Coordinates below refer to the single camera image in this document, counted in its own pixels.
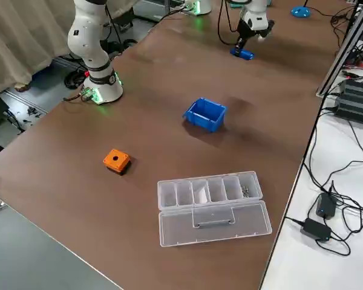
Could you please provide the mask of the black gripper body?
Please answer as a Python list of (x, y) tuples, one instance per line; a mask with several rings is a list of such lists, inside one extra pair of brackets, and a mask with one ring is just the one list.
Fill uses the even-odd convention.
[(237, 27), (237, 31), (239, 33), (238, 39), (237, 39), (237, 45), (238, 46), (245, 46), (246, 42), (256, 35), (256, 32), (252, 30), (248, 25), (243, 26), (239, 25)]

